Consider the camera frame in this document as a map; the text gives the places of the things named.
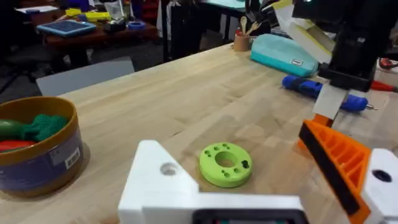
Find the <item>bare white left gripper left finger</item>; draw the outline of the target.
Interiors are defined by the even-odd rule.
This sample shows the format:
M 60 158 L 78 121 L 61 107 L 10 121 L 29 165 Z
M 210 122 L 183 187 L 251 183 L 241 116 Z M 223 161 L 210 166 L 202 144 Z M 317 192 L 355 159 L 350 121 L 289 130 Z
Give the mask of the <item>bare white left gripper left finger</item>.
M 172 203 L 199 193 L 196 180 L 155 140 L 138 144 L 122 192 L 121 223 L 191 223 L 192 211 Z

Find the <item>white orange left gripper right finger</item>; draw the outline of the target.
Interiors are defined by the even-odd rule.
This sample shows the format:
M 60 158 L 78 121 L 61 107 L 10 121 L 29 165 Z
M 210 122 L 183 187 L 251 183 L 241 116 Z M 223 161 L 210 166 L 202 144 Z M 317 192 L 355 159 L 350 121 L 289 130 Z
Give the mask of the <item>white orange left gripper right finger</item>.
M 397 223 L 397 156 L 305 120 L 299 138 L 350 223 Z

